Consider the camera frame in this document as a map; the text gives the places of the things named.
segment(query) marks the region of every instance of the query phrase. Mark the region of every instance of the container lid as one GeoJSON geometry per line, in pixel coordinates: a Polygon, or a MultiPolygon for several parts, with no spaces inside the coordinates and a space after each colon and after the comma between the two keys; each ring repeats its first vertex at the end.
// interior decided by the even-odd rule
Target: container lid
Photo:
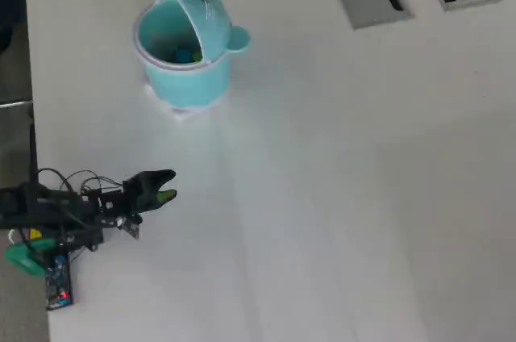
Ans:
{"type": "MultiPolygon", "coordinates": [[[[155,4],[167,0],[155,0],[155,4]]],[[[221,0],[176,0],[195,30],[202,50],[202,62],[209,64],[222,56],[234,40],[232,25],[221,0]]]]}

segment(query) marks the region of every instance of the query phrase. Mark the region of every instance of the blue component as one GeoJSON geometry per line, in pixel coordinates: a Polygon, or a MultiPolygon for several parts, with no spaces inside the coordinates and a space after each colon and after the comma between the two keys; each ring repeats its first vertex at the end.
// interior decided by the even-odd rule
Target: blue component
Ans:
{"type": "Polygon", "coordinates": [[[178,49],[176,50],[176,60],[174,62],[177,64],[190,64],[194,62],[194,59],[190,50],[178,49]]]}
{"type": "Polygon", "coordinates": [[[66,257],[59,255],[56,256],[56,265],[64,265],[66,264],[66,257]]]}

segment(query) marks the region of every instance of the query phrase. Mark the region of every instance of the yellow part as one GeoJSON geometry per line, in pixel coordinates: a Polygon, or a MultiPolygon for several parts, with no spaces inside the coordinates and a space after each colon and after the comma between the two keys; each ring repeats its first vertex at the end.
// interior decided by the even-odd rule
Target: yellow part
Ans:
{"type": "Polygon", "coordinates": [[[31,240],[40,239],[41,237],[43,237],[43,235],[41,234],[40,231],[38,231],[37,229],[31,228],[31,233],[29,234],[29,239],[31,239],[31,240]]]}

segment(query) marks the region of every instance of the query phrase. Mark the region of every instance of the black wire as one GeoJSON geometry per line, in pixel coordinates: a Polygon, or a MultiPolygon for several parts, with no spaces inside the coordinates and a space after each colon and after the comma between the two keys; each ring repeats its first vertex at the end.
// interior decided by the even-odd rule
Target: black wire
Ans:
{"type": "MultiPolygon", "coordinates": [[[[66,189],[68,189],[68,192],[70,193],[70,199],[69,199],[70,202],[74,205],[74,207],[77,207],[77,200],[73,197],[73,195],[76,194],[75,191],[73,191],[73,188],[70,185],[70,182],[68,182],[68,179],[66,179],[65,176],[63,176],[63,174],[61,174],[56,169],[52,169],[50,167],[43,167],[42,169],[39,169],[36,173],[34,173],[32,175],[31,180],[29,181],[29,183],[32,183],[36,179],[36,177],[40,173],[42,173],[43,171],[51,171],[54,174],[56,174],[62,180],[63,184],[66,186],[66,189]]],[[[70,219],[72,219],[76,223],[79,223],[80,225],[82,225],[83,227],[85,227],[87,229],[97,229],[98,228],[97,226],[89,225],[88,223],[85,223],[84,221],[82,221],[81,219],[77,218],[73,213],[71,213],[68,210],[65,210],[65,209],[62,209],[62,208],[60,210],[62,212],[64,212],[70,219]]]]}
{"type": "Polygon", "coordinates": [[[108,178],[108,177],[99,177],[99,176],[96,176],[96,177],[90,177],[90,178],[86,178],[82,183],[81,183],[81,194],[83,194],[83,190],[85,190],[86,187],[88,187],[86,184],[89,182],[89,181],[92,181],[93,179],[96,179],[98,181],[98,183],[101,183],[101,181],[105,181],[105,182],[108,182],[110,183],[111,185],[115,185],[117,186],[115,189],[118,189],[119,187],[122,187],[123,185],[121,183],[118,183],[116,181],[113,181],[111,178],[108,178]]]}
{"type": "Polygon", "coordinates": [[[102,190],[112,190],[112,189],[120,189],[120,186],[103,186],[102,187],[102,190]]]}
{"type": "MultiPolygon", "coordinates": [[[[84,170],[76,171],[75,173],[71,173],[70,175],[68,175],[66,177],[66,180],[69,181],[71,177],[75,177],[76,175],[78,175],[80,173],[92,173],[95,177],[98,177],[98,175],[94,171],[84,169],[84,170]]],[[[59,191],[61,191],[61,189],[63,189],[64,185],[65,185],[65,183],[62,182],[61,186],[59,187],[59,191]]],[[[100,182],[100,179],[98,180],[98,187],[100,187],[100,190],[102,191],[102,183],[100,182]]]]}
{"type": "Polygon", "coordinates": [[[22,238],[22,242],[27,247],[29,253],[32,255],[32,260],[39,265],[41,268],[46,269],[47,266],[41,261],[41,255],[34,249],[31,242],[27,240],[27,237],[25,236],[25,233],[23,233],[23,229],[21,227],[18,227],[18,233],[19,236],[22,238]]]}

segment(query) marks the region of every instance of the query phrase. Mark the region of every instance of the teal container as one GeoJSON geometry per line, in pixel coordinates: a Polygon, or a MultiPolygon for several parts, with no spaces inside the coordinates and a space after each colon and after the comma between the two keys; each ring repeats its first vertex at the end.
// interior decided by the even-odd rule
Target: teal container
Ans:
{"type": "Polygon", "coordinates": [[[231,24],[221,0],[155,0],[136,21],[134,40],[156,95],[189,109],[226,92],[231,55],[250,36],[231,24]]]}

